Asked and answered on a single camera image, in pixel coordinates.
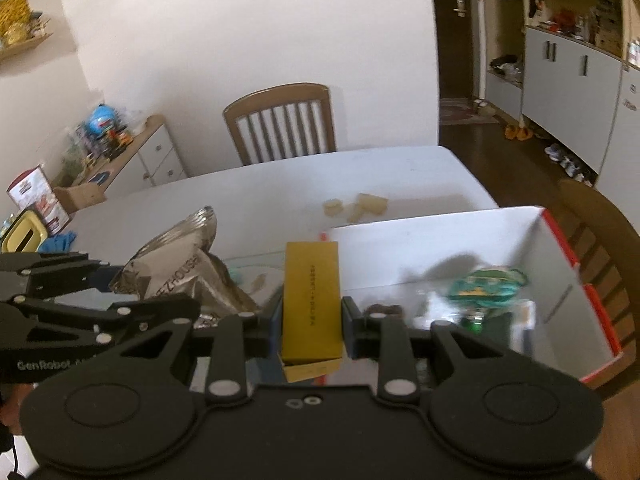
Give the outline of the person's right hand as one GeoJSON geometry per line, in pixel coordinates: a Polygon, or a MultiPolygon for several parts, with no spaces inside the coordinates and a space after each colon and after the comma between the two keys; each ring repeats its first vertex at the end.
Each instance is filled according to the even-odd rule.
{"type": "Polygon", "coordinates": [[[23,434],[21,408],[32,390],[34,390],[33,384],[4,384],[1,386],[1,453],[9,452],[14,445],[14,437],[23,434]]]}

